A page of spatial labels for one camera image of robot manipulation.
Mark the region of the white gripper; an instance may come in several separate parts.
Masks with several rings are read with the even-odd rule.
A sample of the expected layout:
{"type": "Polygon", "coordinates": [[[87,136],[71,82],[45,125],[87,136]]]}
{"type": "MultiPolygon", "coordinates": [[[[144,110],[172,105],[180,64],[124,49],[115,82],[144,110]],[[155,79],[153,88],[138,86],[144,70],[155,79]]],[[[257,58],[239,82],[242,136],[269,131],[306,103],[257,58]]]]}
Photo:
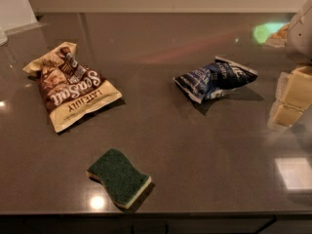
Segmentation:
{"type": "MultiPolygon", "coordinates": [[[[307,0],[292,17],[286,53],[297,63],[312,64],[312,0],[307,0]]],[[[267,126],[273,131],[290,128],[312,104],[312,66],[298,65],[282,72],[277,83],[267,126]]]]}

